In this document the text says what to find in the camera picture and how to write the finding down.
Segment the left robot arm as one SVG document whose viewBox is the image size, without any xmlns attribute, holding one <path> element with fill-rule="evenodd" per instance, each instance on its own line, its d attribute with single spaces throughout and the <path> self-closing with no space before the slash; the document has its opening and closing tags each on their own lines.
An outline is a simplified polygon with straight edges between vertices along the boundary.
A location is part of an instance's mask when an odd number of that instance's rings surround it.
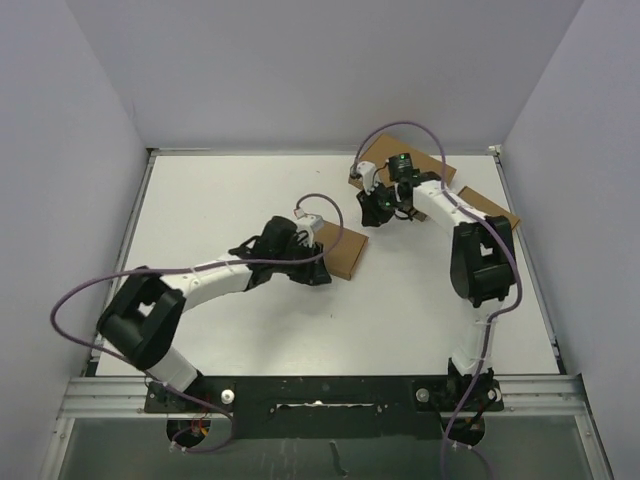
<svg viewBox="0 0 640 480">
<path fill-rule="evenodd" d="M 202 374 L 172 346 L 182 314 L 226 294 L 252 290 L 275 274 L 308 286 L 332 282 L 315 240 L 319 215 L 270 219 L 261 234 L 229 250 L 219 268 L 182 274 L 133 275 L 98 321 L 98 332 L 137 370 L 169 385 L 169 401 L 182 411 L 203 398 Z"/>
</svg>

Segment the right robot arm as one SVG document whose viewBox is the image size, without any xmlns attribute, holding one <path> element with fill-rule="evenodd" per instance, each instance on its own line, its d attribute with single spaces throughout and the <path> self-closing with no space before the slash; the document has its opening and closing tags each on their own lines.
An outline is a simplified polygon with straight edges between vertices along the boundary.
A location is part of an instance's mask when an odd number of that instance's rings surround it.
<svg viewBox="0 0 640 480">
<path fill-rule="evenodd" d="M 444 394 L 452 406 L 469 407 L 481 394 L 473 376 L 491 368 L 495 313 L 519 284 L 510 221 L 471 206 L 438 173 L 416 168 L 408 153 L 390 157 L 381 167 L 360 161 L 351 167 L 350 178 L 361 184 L 357 200 L 363 226 L 380 227 L 392 218 L 411 220 L 422 213 L 449 235 L 450 281 L 472 317 L 451 356 L 459 375 L 447 380 Z"/>
</svg>

